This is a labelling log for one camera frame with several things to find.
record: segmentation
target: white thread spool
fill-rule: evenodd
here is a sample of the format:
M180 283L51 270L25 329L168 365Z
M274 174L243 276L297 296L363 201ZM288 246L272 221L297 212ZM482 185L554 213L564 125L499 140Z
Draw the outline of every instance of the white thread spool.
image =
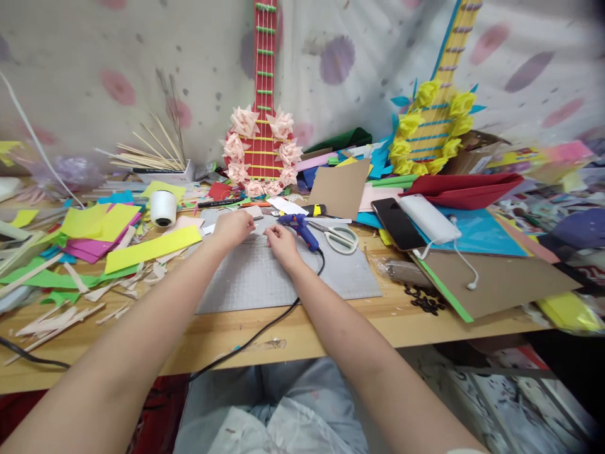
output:
M176 196L166 190L155 191L149 198L151 222L158 227L170 227L176 221Z

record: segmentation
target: forearm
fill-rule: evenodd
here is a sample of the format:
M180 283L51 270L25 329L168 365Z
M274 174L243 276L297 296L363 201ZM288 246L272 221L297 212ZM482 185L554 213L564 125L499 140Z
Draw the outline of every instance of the forearm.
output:
M2 452L123 452L154 379L226 252L203 242L168 273L46 394ZM66 441L79 433L86 439Z
M483 447L359 312L308 266L291 270L321 343L359 393L393 452ZM432 427L440 436L432 436Z

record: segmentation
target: white power bank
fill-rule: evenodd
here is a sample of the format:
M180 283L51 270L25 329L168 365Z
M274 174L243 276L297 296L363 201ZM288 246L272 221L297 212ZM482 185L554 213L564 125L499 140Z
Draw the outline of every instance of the white power bank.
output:
M462 236L458 228L422 194L402 197L399 206L436 245L449 243Z

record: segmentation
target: smartphone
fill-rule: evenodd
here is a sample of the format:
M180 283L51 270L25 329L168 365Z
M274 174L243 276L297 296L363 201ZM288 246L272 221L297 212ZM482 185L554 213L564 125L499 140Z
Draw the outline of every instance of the smartphone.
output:
M372 202L372 209L382 222L384 228L391 234L395 247L406 252L422 248L427 242L422 238L410 217L405 214L394 198L381 199Z

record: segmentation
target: hot glue gun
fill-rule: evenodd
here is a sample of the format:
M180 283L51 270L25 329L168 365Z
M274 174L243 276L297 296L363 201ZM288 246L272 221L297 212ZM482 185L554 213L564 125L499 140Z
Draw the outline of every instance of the hot glue gun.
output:
M293 228L296 234L304 240L309 250L315 252L320 248L320 244L309 230L309 221L306 218L305 214L286 214L281 216L277 222L282 226Z

